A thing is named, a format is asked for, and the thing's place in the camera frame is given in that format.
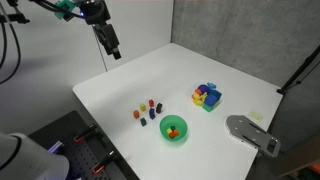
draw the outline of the white tabletop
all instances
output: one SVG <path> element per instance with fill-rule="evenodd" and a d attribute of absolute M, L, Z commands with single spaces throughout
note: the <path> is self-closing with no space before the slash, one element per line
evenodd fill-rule
<path fill-rule="evenodd" d="M 191 100 L 198 85 L 207 82 L 222 93 L 220 105 L 210 113 Z M 282 98 L 277 88 L 168 44 L 73 90 L 140 179 L 236 180 L 246 178 L 257 150 L 232 138 L 225 119 L 255 110 L 263 115 L 255 123 L 267 130 Z M 132 112 L 149 99 L 161 102 L 164 109 L 154 120 L 143 113 L 147 125 L 142 127 Z M 184 143 L 161 136 L 160 121 L 169 114 L 187 122 Z"/>

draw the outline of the green bowl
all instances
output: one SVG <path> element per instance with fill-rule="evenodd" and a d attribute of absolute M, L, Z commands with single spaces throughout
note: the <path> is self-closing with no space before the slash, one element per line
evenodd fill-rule
<path fill-rule="evenodd" d="M 171 139 L 167 133 L 167 129 L 175 126 L 179 131 L 179 135 Z M 160 122 L 160 131 L 165 139 L 168 141 L 179 141 L 181 140 L 188 132 L 188 125 L 181 117 L 176 115 L 169 115 L 164 117 Z"/>

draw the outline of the black stand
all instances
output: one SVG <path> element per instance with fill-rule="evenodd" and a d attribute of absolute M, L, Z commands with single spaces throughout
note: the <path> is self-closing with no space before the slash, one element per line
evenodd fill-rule
<path fill-rule="evenodd" d="M 307 59 L 304 61 L 304 63 L 298 68 L 298 70 L 290 77 L 290 79 L 282 86 L 281 89 L 278 89 L 277 92 L 285 95 L 288 88 L 291 86 L 291 84 L 300 76 L 300 74 L 315 60 L 315 58 L 320 53 L 320 45 L 313 51 L 313 53 L 307 57 Z"/>

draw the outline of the wall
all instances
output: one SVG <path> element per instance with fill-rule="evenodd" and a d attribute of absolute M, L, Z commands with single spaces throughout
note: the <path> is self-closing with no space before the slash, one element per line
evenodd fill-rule
<path fill-rule="evenodd" d="M 108 69 L 170 42 L 173 1 L 106 2 L 123 56 L 115 61 L 103 51 Z M 14 12 L 6 1 L 2 3 L 8 13 Z M 31 23 L 14 24 L 22 63 L 13 79 L 0 86 L 0 131 L 28 134 L 74 109 L 79 110 L 82 106 L 72 87 L 105 72 L 105 68 L 92 29 L 84 21 L 73 19 L 66 23 L 34 3 L 19 3 Z M 9 28 L 7 32 L 10 46 L 0 78 L 8 76 L 17 57 Z"/>
<path fill-rule="evenodd" d="M 172 42 L 282 86 L 320 44 L 319 9 L 318 0 L 176 0 Z M 283 150 L 320 128 L 319 75 L 279 108 L 272 133 Z"/>

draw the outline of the metal bracket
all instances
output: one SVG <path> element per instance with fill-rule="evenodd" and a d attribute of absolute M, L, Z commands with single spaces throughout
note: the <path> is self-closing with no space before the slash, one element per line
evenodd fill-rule
<path fill-rule="evenodd" d="M 226 120 L 231 135 L 247 142 L 264 154 L 277 157 L 281 143 L 245 116 L 231 115 Z"/>

